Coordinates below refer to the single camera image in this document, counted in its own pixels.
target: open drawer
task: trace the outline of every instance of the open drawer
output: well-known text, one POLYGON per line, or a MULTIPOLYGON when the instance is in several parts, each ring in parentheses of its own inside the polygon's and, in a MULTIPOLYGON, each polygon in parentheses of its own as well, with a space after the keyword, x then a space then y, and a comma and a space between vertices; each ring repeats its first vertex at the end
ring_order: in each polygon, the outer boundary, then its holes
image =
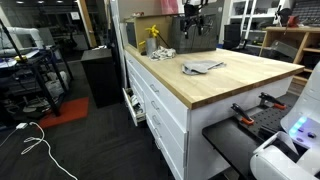
POLYGON ((131 114, 132 120, 133 120, 134 124, 136 126, 138 126, 139 122, 146 120, 146 113, 144 112, 144 110, 142 108, 140 108, 142 110, 142 112, 140 112, 137 108, 132 106, 130 95, 133 94, 133 91, 131 88, 129 88, 129 89, 122 88, 122 93, 124 96, 126 106, 128 107, 129 112, 131 114))

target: red mat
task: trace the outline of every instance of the red mat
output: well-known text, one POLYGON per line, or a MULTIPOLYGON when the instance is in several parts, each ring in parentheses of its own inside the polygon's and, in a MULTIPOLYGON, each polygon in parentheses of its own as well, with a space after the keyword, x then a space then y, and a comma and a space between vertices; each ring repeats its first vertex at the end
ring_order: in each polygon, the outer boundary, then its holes
POLYGON ((87 117, 88 105, 88 97, 64 102, 60 107, 61 116, 55 117, 54 114, 49 114, 40 120, 39 125, 48 128, 87 117))

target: white cable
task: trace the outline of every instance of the white cable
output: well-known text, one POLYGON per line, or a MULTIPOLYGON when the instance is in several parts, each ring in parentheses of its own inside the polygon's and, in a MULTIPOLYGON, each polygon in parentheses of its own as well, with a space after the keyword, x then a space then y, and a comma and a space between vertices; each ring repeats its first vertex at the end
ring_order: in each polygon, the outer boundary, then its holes
POLYGON ((21 155, 24 155, 26 153, 28 153, 31 149, 33 149, 35 146, 37 146, 38 144, 40 144, 41 142, 45 142, 47 144, 47 146, 49 147, 48 148, 48 154, 50 156, 50 158, 56 163, 56 165, 61 169, 63 170, 65 173, 67 173, 70 177, 72 177, 73 179, 75 180, 78 180, 74 175, 70 174, 66 169, 64 169, 62 166, 60 166, 60 164, 57 162, 57 160, 55 160, 53 158, 53 156, 51 155, 51 146, 50 144, 48 143, 48 141, 44 140, 44 132, 43 132, 43 129, 39 126, 39 124, 35 123, 35 122, 31 122, 30 125, 36 125, 38 126, 38 128, 41 130, 42 132, 42 138, 35 138, 35 137, 29 137, 27 138, 26 140, 24 140, 23 142, 26 143, 26 142, 31 142, 31 141, 38 141, 36 143, 34 143, 33 145, 27 147, 25 150, 23 150, 21 152, 21 155))
POLYGON ((14 133, 16 132, 18 129, 15 129, 14 131, 12 131, 8 136, 7 138, 0 144, 0 147, 9 139, 9 137, 14 133))

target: gray floor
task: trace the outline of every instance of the gray floor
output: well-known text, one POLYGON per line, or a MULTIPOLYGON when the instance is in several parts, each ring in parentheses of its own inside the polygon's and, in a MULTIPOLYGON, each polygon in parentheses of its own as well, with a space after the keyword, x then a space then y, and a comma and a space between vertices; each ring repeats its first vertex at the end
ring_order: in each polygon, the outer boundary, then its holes
MULTIPOLYGON (((78 179, 173 179, 147 128, 136 128, 123 104, 97 109, 80 63, 71 62, 75 75, 66 100, 89 97, 89 114, 45 130, 52 154, 78 179)), ((0 142, 11 131, 0 133, 0 142)), ((71 179, 56 167, 41 144, 26 155, 23 140, 40 136, 34 127, 17 131, 0 147, 0 179, 71 179)))

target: butcher block countertop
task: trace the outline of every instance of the butcher block countertop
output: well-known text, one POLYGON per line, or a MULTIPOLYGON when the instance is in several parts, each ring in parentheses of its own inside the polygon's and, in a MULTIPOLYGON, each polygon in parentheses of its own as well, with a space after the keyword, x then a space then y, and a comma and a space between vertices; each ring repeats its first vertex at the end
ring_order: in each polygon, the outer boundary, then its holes
POLYGON ((141 56, 137 49, 130 45, 126 46, 125 50, 191 110, 293 76, 304 70, 300 65, 222 49, 181 54, 173 59, 156 62, 141 56), (182 64, 187 60, 222 61, 227 66, 211 69, 207 74, 189 76, 182 72, 182 64))

